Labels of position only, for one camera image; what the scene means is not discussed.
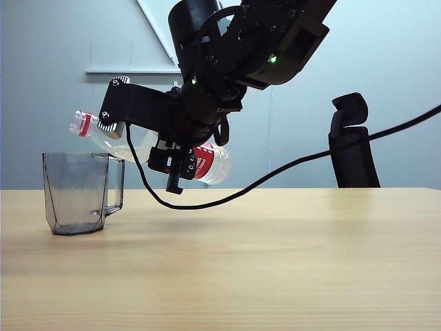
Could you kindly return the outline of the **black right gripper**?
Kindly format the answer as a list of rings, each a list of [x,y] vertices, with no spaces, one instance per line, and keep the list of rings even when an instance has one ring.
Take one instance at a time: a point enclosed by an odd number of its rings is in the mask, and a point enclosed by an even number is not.
[[[210,137],[217,145],[229,142],[227,115],[242,109],[243,87],[233,86],[237,95],[232,100],[218,100],[196,86],[173,87],[162,94],[164,128],[161,139],[179,146],[199,146]],[[166,191],[181,194],[180,179],[194,178],[194,151],[191,148],[152,147],[147,162],[149,169],[168,174]]]

